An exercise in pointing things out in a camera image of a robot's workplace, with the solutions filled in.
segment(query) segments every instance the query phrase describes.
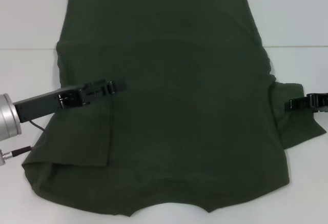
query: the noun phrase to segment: black bracket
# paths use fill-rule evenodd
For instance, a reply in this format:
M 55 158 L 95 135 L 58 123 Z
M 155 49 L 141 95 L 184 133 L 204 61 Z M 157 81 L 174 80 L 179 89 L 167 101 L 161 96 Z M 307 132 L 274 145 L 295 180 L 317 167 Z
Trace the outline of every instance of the black bracket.
M 306 97 L 291 99 L 285 103 L 286 111 L 311 109 L 313 112 L 328 112 L 328 93 L 310 93 Z
M 126 90 L 124 81 L 100 80 L 82 86 L 60 88 L 14 103 L 21 123 L 91 102 Z

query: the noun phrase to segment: metal cylinder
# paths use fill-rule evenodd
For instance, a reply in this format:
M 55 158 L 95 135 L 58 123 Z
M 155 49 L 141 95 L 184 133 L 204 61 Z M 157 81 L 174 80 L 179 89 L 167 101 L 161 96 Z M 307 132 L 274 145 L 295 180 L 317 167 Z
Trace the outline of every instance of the metal cylinder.
M 0 95 L 0 141 L 22 133 L 15 106 L 7 93 Z
M 5 165 L 6 161 L 5 161 L 5 157 L 2 153 L 2 151 L 0 150 L 0 166 Z

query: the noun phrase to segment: dark green t-shirt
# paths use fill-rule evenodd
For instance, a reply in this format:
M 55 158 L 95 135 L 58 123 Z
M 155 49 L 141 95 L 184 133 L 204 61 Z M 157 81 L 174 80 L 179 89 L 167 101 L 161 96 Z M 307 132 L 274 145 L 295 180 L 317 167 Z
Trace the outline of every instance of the dark green t-shirt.
M 69 0 L 57 52 L 63 87 L 128 88 L 55 114 L 24 162 L 35 193 L 63 205 L 249 201 L 289 183 L 284 149 L 325 132 L 309 110 L 284 112 L 303 89 L 270 75 L 247 0 Z

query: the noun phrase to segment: cable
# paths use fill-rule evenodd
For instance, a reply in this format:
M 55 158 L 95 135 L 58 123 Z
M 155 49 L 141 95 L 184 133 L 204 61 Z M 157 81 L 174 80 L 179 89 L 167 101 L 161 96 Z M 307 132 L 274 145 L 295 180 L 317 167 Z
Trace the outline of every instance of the cable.
M 31 146 L 27 146 L 24 148 L 20 148 L 18 150 L 13 150 L 13 151 L 11 151 L 11 155 L 12 155 L 12 157 L 19 156 L 19 155 L 22 155 L 23 153 L 29 152 L 30 150 L 32 150 L 32 148 L 33 147 L 31 147 Z
M 38 124 L 35 124 L 33 121 L 29 120 L 30 124 L 32 124 L 33 126 L 39 128 L 41 131 L 43 131 L 43 134 L 45 135 L 45 140 L 42 141 L 40 143 L 40 145 L 37 145 L 37 146 L 33 146 L 32 149 L 35 149 L 37 147 L 40 147 L 40 146 L 44 146 L 48 140 L 48 136 L 47 136 L 47 132 L 46 132 L 46 129 L 44 129 L 43 127 L 40 127 Z

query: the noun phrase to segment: robotic arm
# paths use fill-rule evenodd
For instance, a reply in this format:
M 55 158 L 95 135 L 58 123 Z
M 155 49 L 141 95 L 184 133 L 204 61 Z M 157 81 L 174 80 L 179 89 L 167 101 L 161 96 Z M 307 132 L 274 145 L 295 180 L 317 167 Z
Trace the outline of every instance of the robotic arm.
M 286 111 L 311 109 L 313 112 L 328 112 L 328 93 L 310 93 L 306 97 L 291 99 L 285 103 Z
M 0 141 L 21 134 L 20 123 L 61 110 L 86 106 L 125 89 L 126 85 L 123 81 L 100 80 L 82 86 L 60 88 L 16 103 L 12 103 L 8 94 L 0 95 Z M 6 163 L 5 160 L 30 150 L 32 150 L 31 146 L 4 154 L 0 150 L 0 166 Z

